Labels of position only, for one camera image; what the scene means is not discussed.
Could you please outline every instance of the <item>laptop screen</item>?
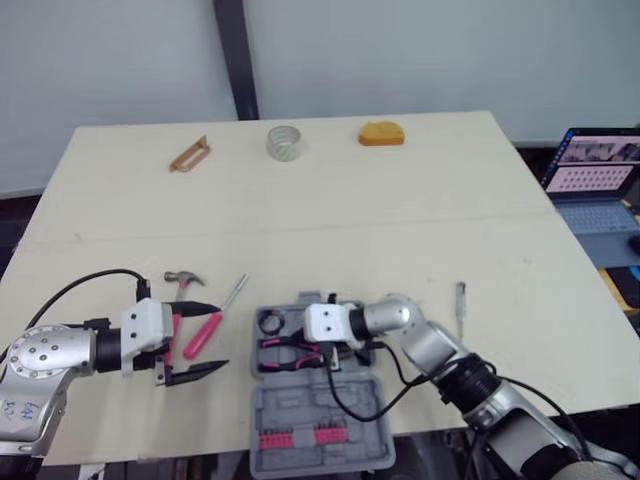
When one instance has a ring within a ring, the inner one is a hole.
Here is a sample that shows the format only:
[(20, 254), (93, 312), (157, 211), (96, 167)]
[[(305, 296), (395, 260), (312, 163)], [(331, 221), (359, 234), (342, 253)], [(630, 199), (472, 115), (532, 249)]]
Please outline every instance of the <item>laptop screen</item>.
[(623, 197), (640, 169), (638, 129), (571, 129), (542, 178), (552, 198)]

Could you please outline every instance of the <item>gray tool case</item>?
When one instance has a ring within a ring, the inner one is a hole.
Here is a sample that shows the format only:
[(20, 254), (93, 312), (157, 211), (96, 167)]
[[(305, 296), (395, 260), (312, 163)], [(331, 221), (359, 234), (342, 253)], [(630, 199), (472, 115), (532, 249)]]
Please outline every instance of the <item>gray tool case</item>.
[[(324, 368), (258, 371), (259, 363), (287, 363), (309, 355), (288, 346), (259, 348), (259, 342), (302, 329), (305, 308), (322, 301), (319, 292), (301, 292), (295, 305), (256, 312), (251, 365), (264, 383), (255, 388), (251, 404), (250, 467), (255, 478), (378, 470), (395, 462), (387, 417), (363, 423), (345, 414), (331, 396)], [(258, 320), (274, 311), (284, 318), (284, 327), (267, 336), (258, 328)], [(353, 355), (339, 363), (333, 379), (340, 399), (360, 415), (373, 415), (383, 408), (382, 386), (370, 367)]]

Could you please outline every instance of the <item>black pole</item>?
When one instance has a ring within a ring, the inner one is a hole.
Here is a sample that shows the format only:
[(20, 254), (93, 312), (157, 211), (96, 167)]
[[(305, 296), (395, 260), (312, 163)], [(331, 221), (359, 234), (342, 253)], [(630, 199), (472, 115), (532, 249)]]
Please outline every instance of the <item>black pole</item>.
[(213, 0), (213, 10), (238, 120), (260, 120), (244, 19), (244, 0)]

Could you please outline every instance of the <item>tool kit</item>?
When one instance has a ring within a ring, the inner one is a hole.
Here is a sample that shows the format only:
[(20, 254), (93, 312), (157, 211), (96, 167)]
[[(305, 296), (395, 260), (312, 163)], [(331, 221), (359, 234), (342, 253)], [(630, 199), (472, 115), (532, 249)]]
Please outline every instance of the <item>tool kit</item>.
[[(258, 479), (379, 470), (395, 462), (386, 416), (360, 422), (344, 413), (329, 390), (317, 345), (302, 335), (305, 308), (320, 292), (301, 292), (298, 303), (256, 312), (251, 415), (251, 474)], [(384, 407), (372, 375), (373, 357), (334, 351), (332, 371), (341, 400), (361, 415)]]

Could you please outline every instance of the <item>hammer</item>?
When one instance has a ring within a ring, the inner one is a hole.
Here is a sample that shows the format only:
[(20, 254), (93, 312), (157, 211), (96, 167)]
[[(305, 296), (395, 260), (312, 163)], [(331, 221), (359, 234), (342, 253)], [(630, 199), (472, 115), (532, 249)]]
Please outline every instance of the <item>hammer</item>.
[[(178, 293), (176, 293), (176, 302), (182, 302), (185, 299), (187, 293), (187, 287), (191, 282), (204, 285), (204, 282), (193, 272), (181, 270), (179, 272), (164, 272), (165, 282), (178, 282)], [(169, 341), (169, 351), (164, 357), (164, 363), (171, 365), (171, 352), (173, 351), (173, 344), (178, 339), (178, 330), (180, 329), (180, 321), (182, 317), (179, 313), (173, 314), (173, 338)]]

